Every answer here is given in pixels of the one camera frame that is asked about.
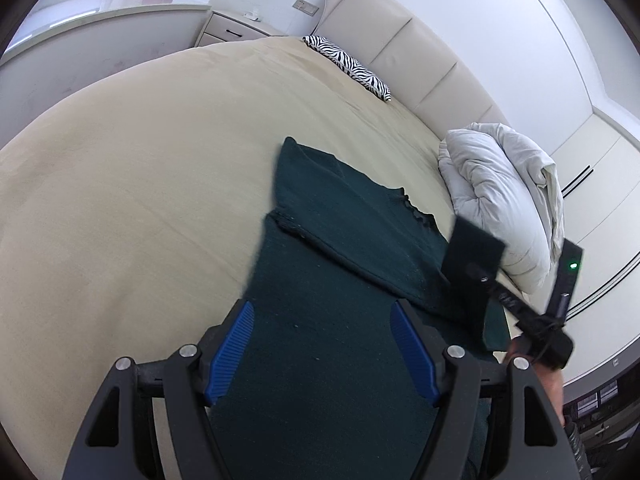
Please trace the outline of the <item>right forearm dark sleeve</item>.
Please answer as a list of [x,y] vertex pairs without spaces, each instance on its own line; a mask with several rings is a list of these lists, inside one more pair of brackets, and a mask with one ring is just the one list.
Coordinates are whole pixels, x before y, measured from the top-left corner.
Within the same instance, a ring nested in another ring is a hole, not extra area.
[[579,479],[591,480],[592,473],[590,465],[588,463],[585,445],[582,443],[582,438],[580,437],[578,426],[568,415],[564,416],[564,431],[568,443],[570,444],[570,448],[572,449],[574,460],[578,469]]

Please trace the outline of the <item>right hand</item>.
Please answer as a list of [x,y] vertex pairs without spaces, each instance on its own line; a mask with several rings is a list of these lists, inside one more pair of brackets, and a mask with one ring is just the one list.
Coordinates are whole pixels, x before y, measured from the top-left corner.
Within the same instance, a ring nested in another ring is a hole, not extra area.
[[555,410],[555,414],[558,415],[558,419],[562,426],[566,425],[565,417],[563,414],[564,406],[564,380],[562,370],[552,370],[548,366],[545,366],[541,362],[536,362],[530,356],[526,356],[522,352],[524,349],[524,342],[521,336],[513,338],[510,342],[508,351],[506,352],[506,361],[512,361],[515,358],[526,359],[529,365],[533,367],[542,388],[547,393],[549,401]]

